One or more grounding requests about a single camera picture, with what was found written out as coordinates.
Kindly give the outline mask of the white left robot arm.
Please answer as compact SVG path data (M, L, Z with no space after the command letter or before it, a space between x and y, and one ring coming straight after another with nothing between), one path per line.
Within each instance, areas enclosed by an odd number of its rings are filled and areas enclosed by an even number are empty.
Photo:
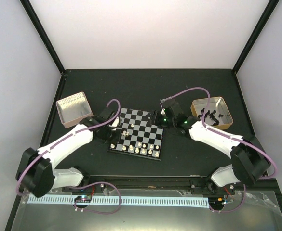
M21 195L20 187L39 198L50 190L74 187L85 192L90 180L77 167L57 169L57 166L80 147L95 138L115 143L118 141L116 128L120 124L120 112L106 107L99 115L83 118L71 131L54 142L40 147L26 149L21 157L16 173L16 192Z

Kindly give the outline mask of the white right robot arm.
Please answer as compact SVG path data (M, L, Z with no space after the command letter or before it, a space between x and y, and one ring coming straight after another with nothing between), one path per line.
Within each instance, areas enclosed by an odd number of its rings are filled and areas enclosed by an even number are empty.
M183 136L211 146L231 160L229 165L214 170L206 181L205 187L211 194L218 193L228 184L254 185L270 167L255 136L245 139L209 126L199 117L185 115L174 99L164 101L161 109L153 110L148 117L152 125L175 128Z

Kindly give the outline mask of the white knight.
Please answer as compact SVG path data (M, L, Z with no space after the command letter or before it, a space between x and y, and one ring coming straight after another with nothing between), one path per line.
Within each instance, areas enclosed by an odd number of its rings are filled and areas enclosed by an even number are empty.
M129 132L124 131L124 132L122 133L122 136L123 136L123 137L128 137L128 136L129 136Z

